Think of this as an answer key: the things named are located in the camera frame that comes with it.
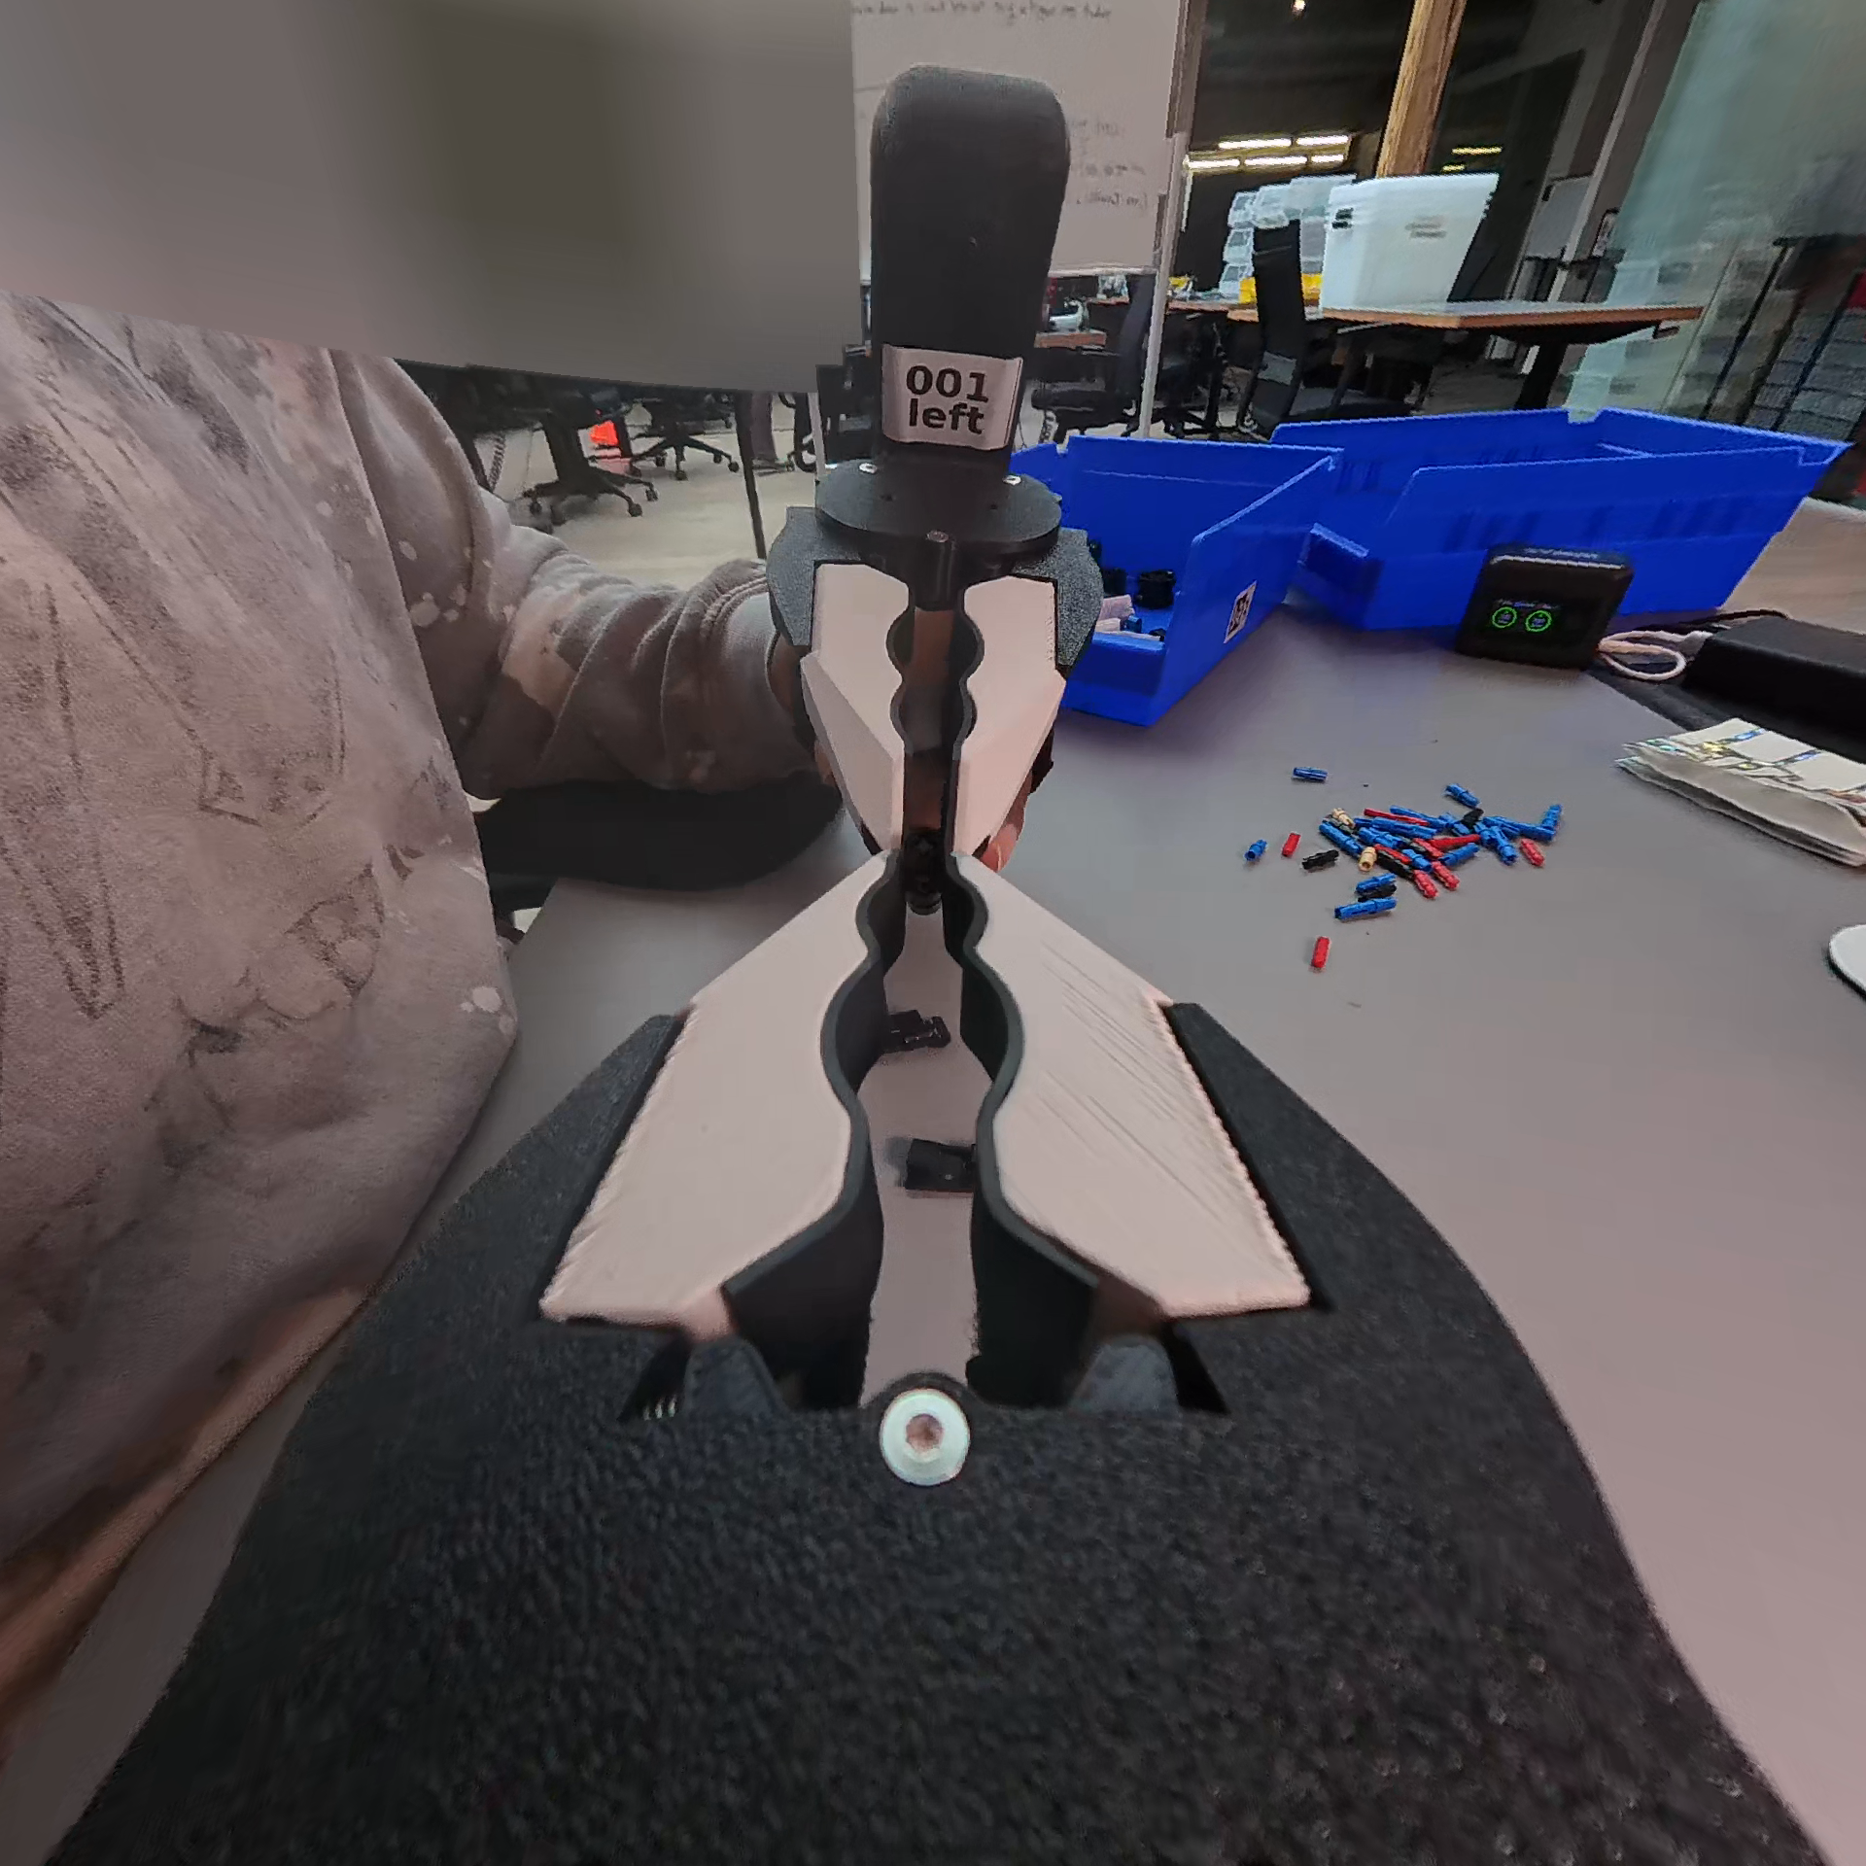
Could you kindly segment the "black office chair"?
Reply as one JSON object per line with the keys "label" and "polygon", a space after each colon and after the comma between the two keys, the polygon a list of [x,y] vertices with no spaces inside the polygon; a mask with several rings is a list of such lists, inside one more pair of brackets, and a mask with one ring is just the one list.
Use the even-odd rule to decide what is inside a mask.
{"label": "black office chair", "polygon": [[1333,386],[1308,386],[1315,336],[1301,295],[1299,222],[1251,227],[1251,283],[1258,358],[1240,409],[1240,433],[1271,442],[1283,426],[1399,418],[1403,401],[1369,393],[1340,376]]}
{"label": "black office chair", "polygon": [[1060,445],[1074,433],[1137,431],[1157,281],[1153,272],[1128,281],[1128,304],[1107,347],[1078,349],[1071,361],[1062,351],[1037,354],[1030,408],[1039,417],[1042,443]]}
{"label": "black office chair", "polygon": [[730,426],[732,415],[732,399],[712,390],[639,386],[626,413],[630,458],[673,481],[687,481],[687,456],[719,465],[737,479],[742,472],[739,456],[708,438],[714,427]]}
{"label": "black office chair", "polygon": [[617,501],[630,520],[641,520],[641,502],[657,502],[658,493],[633,467],[623,426],[608,452],[585,443],[605,422],[621,420],[624,404],[623,386],[614,381],[524,374],[524,418],[544,438],[551,463],[551,479],[521,495],[524,517],[535,529],[553,533],[571,506],[594,506],[599,499]]}

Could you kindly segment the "grey desk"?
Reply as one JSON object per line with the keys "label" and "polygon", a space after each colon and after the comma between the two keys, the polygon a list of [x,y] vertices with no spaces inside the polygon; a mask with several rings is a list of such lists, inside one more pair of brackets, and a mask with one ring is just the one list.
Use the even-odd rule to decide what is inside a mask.
{"label": "grey desk", "polygon": [[[5,1777],[32,1863],[1862,1863],[1862,883],[1607,772],[1598,688],[1271,624],[1065,734],[1014,879],[1224,1054],[1324,1304],[1187,1327],[1217,1411],[641,1415],[657,1342],[491,1338],[649,1040],[851,865],[562,886],[489,1167],[135,1559]],[[1307,974],[1224,877],[1289,781],[1562,806]],[[441,1322],[473,1320],[464,1347]]]}

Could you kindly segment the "long blue plastic bin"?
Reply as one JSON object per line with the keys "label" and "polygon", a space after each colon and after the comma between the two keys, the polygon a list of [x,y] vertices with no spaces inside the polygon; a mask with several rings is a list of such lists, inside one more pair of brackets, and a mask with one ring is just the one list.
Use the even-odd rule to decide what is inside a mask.
{"label": "long blue plastic bin", "polygon": [[1848,451],[1632,409],[1294,424],[1273,443],[1337,456],[1290,588],[1362,631],[1453,627],[1501,547],[1630,561],[1624,618],[1715,611]]}

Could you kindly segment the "person's left forearm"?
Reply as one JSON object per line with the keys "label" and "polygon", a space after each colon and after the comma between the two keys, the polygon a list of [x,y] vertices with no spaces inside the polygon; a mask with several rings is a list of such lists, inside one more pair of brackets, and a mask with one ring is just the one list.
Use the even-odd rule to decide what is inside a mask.
{"label": "person's left forearm", "polygon": [[646,584],[494,504],[480,517],[464,584],[417,631],[469,795],[623,781],[714,795],[814,770],[755,563]]}

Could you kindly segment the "person's left hand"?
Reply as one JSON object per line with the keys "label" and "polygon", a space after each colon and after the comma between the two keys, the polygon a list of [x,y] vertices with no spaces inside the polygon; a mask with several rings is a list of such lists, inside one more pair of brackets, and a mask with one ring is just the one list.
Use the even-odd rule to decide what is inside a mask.
{"label": "person's left hand", "polygon": [[1055,738],[1046,738],[1032,763],[1032,770],[1019,784],[1014,792],[1014,802],[1007,808],[1007,815],[999,827],[973,849],[973,858],[990,872],[1001,872],[1003,867],[1014,854],[1014,843],[1026,822],[1026,813],[1030,806],[1032,793],[1042,784],[1049,776],[1051,765],[1051,743]]}

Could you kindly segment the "white storage box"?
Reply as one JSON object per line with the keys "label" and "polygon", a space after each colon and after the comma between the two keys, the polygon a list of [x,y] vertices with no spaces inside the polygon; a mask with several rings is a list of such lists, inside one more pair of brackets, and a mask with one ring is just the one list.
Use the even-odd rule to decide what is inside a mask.
{"label": "white storage box", "polygon": [[1330,192],[1323,313],[1444,304],[1496,190],[1494,172],[1374,177]]}

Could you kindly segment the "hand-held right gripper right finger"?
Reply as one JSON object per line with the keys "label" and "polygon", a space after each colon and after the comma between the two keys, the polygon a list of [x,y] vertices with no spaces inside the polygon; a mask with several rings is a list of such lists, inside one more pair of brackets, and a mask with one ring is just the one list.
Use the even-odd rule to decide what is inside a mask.
{"label": "hand-held right gripper right finger", "polygon": [[1312,1290],[1171,1026],[1169,1001],[973,858],[948,870],[960,1036],[987,1076],[980,1324],[1069,1334],[1307,1309]]}

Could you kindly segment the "black device with green screen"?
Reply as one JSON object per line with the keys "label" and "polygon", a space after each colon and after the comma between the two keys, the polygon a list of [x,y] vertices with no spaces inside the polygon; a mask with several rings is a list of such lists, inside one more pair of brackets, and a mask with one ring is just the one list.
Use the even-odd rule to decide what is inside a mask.
{"label": "black device with green screen", "polygon": [[1451,638],[1453,654],[1560,672],[1585,672],[1633,579],[1615,552],[1492,549]]}

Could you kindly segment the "whiteboard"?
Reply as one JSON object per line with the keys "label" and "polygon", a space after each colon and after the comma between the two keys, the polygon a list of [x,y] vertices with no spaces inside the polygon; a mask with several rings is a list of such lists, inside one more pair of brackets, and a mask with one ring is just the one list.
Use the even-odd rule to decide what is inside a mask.
{"label": "whiteboard", "polygon": [[1178,2],[853,2],[858,256],[869,258],[869,138],[917,65],[1044,84],[1067,120],[1069,195],[1049,274],[1151,268],[1171,156]]}

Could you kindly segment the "drawer cabinet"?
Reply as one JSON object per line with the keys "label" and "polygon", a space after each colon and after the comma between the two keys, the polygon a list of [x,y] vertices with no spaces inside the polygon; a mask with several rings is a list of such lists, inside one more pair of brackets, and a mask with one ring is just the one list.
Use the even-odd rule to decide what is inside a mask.
{"label": "drawer cabinet", "polygon": [[1732,420],[1764,433],[1862,445],[1864,236],[1778,243],[1744,327]]}

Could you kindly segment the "wooden top work table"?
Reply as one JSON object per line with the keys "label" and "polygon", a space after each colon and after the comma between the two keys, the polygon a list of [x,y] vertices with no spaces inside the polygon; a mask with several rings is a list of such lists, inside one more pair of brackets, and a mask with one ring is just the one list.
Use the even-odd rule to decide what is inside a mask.
{"label": "wooden top work table", "polygon": [[1351,331],[1394,327],[1440,334],[1482,334],[1503,338],[1530,354],[1512,402],[1515,411],[1549,406],[1553,377],[1569,351],[1594,347],[1635,334],[1665,333],[1701,320],[1703,306],[1689,304],[1605,304],[1592,301],[1444,301],[1387,309],[1332,309],[1298,304],[1307,324]]}

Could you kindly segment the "blue bin with divider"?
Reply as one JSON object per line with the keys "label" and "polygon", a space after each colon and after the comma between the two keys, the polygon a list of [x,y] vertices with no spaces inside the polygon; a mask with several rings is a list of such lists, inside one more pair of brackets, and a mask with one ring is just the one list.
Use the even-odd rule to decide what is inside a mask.
{"label": "blue bin with divider", "polygon": [[1105,593],[1132,601],[1132,615],[1085,645],[1062,704],[1144,729],[1290,593],[1340,451],[1076,433],[1014,452],[1012,470],[1058,495]]}

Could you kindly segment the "wooden pillar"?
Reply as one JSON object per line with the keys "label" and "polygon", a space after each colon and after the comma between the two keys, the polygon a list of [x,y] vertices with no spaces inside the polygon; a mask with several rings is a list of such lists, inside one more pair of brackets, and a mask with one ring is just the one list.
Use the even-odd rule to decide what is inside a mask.
{"label": "wooden pillar", "polygon": [[1444,88],[1455,59],[1465,2],[1415,0],[1392,83],[1374,177],[1424,174],[1439,127]]}

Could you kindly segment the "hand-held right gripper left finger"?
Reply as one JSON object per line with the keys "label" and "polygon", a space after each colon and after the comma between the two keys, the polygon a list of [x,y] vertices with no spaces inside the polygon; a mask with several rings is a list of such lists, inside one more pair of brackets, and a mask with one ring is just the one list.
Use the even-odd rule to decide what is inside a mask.
{"label": "hand-held right gripper left finger", "polygon": [[882,1222],[858,1092],[905,933],[876,854],[691,1004],[541,1297],[551,1322],[691,1342],[846,1342]]}

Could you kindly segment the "black power bank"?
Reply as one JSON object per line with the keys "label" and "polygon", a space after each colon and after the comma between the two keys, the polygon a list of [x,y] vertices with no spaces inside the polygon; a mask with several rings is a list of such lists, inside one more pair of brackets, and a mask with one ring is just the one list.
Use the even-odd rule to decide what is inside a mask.
{"label": "black power bank", "polygon": [[1740,717],[1864,738],[1864,634],[1780,615],[1746,617],[1714,631],[1683,674],[1703,702]]}

